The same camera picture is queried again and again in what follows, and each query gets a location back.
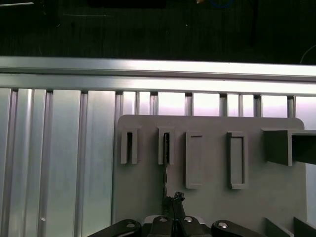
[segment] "screw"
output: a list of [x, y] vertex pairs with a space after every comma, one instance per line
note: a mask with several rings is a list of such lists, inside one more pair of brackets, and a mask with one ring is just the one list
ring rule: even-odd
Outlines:
[[126, 227], [128, 227], [128, 228], [134, 228], [135, 227], [135, 225], [133, 224], [133, 223], [129, 223], [129, 224], [127, 224], [127, 226]]
[[228, 225], [227, 225], [226, 223], [224, 223], [224, 222], [218, 223], [218, 226], [221, 227], [221, 228], [223, 228], [223, 229], [228, 228]]
[[192, 222], [192, 221], [193, 221], [192, 218], [189, 217], [189, 216], [185, 217], [184, 220], [185, 220], [186, 222]]

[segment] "cable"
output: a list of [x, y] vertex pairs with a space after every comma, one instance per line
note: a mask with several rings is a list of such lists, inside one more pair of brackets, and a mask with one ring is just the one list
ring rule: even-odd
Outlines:
[[213, 2], [213, 0], [209, 0], [209, 2], [216, 8], [227, 8], [229, 7], [230, 5], [233, 4], [234, 0], [230, 0], [228, 3], [224, 4], [224, 5], [219, 5], [215, 2]]
[[303, 59], [305, 58], [306, 54], [311, 51], [313, 48], [316, 47], [316, 44], [314, 44], [312, 47], [310, 47], [308, 50], [306, 50], [306, 52], [303, 54], [302, 58], [301, 58], [301, 61], [300, 61], [300, 64], [302, 64], [303, 62]]

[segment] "gray plastic board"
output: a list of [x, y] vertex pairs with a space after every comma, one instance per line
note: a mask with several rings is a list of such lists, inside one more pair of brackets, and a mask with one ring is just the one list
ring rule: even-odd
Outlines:
[[302, 130], [304, 124], [295, 118], [122, 116], [114, 222], [143, 222], [161, 214], [161, 136], [170, 132], [167, 194], [184, 192], [187, 215], [201, 217], [208, 226], [227, 219], [261, 233], [268, 218], [293, 231], [293, 217], [307, 217], [305, 164], [266, 161], [262, 129]]

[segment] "dark background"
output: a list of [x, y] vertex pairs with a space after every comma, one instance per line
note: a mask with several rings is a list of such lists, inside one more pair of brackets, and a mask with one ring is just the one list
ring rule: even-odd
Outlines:
[[[316, 0], [259, 0], [254, 45], [253, 0], [104, 1], [55, 0], [59, 27], [38, 7], [1, 7], [0, 55], [299, 64], [316, 44]], [[316, 48], [303, 64], [316, 64]]]

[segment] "gray plastic piece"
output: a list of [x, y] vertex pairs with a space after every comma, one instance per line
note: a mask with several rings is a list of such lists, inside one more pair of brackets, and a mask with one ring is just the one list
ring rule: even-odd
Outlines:
[[316, 132], [264, 129], [266, 160], [292, 166], [294, 161], [316, 164]]
[[316, 236], [316, 228], [311, 224], [294, 217], [294, 233], [295, 237], [314, 237]]
[[[209, 227], [226, 219], [262, 234], [263, 217], [275, 220], [291, 232], [294, 216], [307, 219], [305, 164], [296, 162], [288, 168], [267, 162], [264, 155], [262, 129], [303, 130], [299, 119], [125, 115], [118, 121], [117, 144], [124, 127], [139, 126], [137, 165], [122, 165], [119, 147], [114, 158], [114, 222], [131, 218], [142, 223], [147, 216], [161, 214], [164, 185], [163, 166], [158, 165], [158, 134], [159, 128], [166, 126], [174, 127], [175, 149], [174, 164], [167, 167], [167, 195], [173, 197], [175, 192], [183, 192], [187, 215], [201, 217]], [[186, 188], [186, 133], [190, 131], [202, 135], [202, 186], [197, 189]], [[248, 138], [249, 182], [243, 190], [232, 190], [227, 185], [227, 133], [231, 131], [243, 132]]]
[[158, 164], [163, 164], [163, 135], [169, 134], [169, 164], [173, 164], [174, 160], [174, 127], [161, 126], [158, 128]]
[[265, 218], [265, 235], [267, 237], [294, 237], [289, 230]]
[[186, 188], [197, 189], [202, 186], [202, 141], [200, 132], [186, 132]]
[[124, 128], [121, 133], [120, 163], [126, 164], [130, 159], [137, 164], [138, 156], [138, 128]]
[[232, 189], [248, 188], [248, 138], [244, 132], [228, 132], [228, 177]]

